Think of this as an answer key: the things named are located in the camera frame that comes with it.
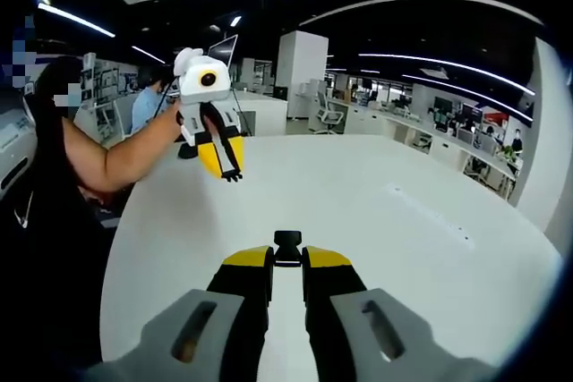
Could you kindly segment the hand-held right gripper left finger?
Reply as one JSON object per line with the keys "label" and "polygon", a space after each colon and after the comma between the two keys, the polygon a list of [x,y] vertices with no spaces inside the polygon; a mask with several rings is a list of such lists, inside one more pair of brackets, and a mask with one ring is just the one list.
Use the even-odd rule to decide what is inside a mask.
{"label": "hand-held right gripper left finger", "polygon": [[192,289],[150,320],[139,343],[86,371],[87,381],[254,381],[272,294],[274,251],[240,250],[204,290]]}

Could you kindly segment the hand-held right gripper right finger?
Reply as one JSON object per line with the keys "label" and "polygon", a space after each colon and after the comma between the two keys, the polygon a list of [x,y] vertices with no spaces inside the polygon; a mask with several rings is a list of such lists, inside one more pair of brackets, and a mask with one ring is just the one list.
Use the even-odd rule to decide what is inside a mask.
{"label": "hand-held right gripper right finger", "polygon": [[490,381],[495,369],[457,357],[430,324],[380,288],[367,288],[350,260],[302,250],[305,329],[321,381]]}

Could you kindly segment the person's left hand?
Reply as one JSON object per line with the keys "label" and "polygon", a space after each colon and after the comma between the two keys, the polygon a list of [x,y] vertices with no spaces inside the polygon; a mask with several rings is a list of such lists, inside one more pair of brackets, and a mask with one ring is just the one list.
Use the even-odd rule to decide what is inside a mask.
{"label": "person's left hand", "polygon": [[181,124],[179,123],[180,116],[180,100],[177,99],[173,104],[159,115],[157,120],[158,134],[160,138],[167,144],[175,143],[181,134]]}

